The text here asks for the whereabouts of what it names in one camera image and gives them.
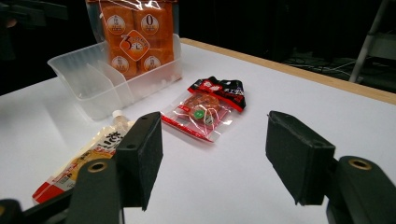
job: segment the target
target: candy wrapper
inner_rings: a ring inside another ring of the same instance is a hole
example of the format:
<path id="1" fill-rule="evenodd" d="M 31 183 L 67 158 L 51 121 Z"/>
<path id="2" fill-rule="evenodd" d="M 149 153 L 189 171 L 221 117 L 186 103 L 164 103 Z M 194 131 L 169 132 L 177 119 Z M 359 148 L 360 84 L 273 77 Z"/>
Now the candy wrapper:
<path id="1" fill-rule="evenodd" d="M 191 136 L 215 142 L 245 108 L 239 80 L 198 79 L 162 111 L 162 121 Z"/>

